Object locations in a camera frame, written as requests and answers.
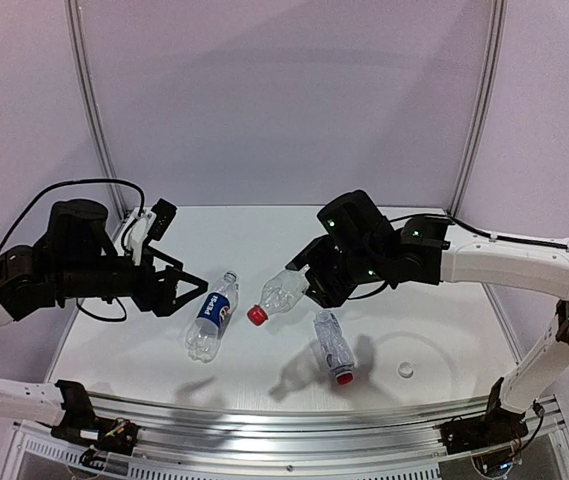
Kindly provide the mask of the Pepsi label plastic bottle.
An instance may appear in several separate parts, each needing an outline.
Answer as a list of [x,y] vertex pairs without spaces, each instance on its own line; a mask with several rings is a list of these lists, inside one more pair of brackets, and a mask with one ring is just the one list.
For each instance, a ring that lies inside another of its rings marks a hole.
[[212,362],[218,354],[228,323],[239,304],[239,278],[229,270],[211,287],[186,335],[191,360]]

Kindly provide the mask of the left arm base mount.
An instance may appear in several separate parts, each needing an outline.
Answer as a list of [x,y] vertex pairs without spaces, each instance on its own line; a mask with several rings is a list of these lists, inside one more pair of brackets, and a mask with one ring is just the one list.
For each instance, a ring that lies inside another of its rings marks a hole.
[[86,468],[103,470],[109,453],[131,456],[137,444],[140,426],[126,418],[98,416],[84,386],[59,380],[54,384],[62,395],[63,417],[51,428],[54,438],[85,447],[79,463]]

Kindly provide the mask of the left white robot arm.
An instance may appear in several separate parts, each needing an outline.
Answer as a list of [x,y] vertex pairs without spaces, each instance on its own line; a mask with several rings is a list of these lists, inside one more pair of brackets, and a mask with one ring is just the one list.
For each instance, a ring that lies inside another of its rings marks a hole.
[[[141,312],[168,317],[202,295],[206,281],[152,247],[140,259],[107,253],[55,256],[18,246],[0,256],[0,328],[67,300],[130,298]],[[0,378],[0,418],[50,427],[93,429],[98,421],[85,388],[73,381],[24,383]]]

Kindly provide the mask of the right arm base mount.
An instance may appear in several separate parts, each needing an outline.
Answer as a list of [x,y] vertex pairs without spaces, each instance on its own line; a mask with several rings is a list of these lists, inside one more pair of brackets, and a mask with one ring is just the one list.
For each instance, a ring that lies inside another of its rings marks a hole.
[[528,434],[525,414],[537,396],[520,381],[500,377],[490,390],[482,414],[451,419],[437,426],[447,453],[452,455],[523,440]]

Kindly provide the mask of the clear bottle red cap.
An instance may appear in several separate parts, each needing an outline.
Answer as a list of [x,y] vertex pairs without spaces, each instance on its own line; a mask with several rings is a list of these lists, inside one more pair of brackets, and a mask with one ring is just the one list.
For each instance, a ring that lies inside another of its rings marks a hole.
[[284,269],[268,280],[261,292],[260,300],[247,312],[247,318],[261,326],[276,314],[289,312],[304,296],[310,283],[306,278],[308,266],[301,270]]

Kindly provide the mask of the white bottle cap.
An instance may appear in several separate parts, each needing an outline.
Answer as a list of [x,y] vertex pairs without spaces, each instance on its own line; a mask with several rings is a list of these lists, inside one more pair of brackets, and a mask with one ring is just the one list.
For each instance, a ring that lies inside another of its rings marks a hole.
[[414,375],[414,368],[410,362],[401,362],[398,366],[398,374],[404,378],[409,379]]

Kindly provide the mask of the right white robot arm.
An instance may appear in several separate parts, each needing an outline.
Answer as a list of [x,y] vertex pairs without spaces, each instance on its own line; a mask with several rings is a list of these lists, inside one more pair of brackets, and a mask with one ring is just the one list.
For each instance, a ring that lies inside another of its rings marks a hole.
[[515,370],[492,387],[485,416],[521,418],[569,367],[569,239],[541,240],[481,232],[437,214],[377,223],[324,218],[326,234],[286,266],[306,294],[339,307],[363,284],[392,289],[408,282],[483,283],[557,299],[549,327]]

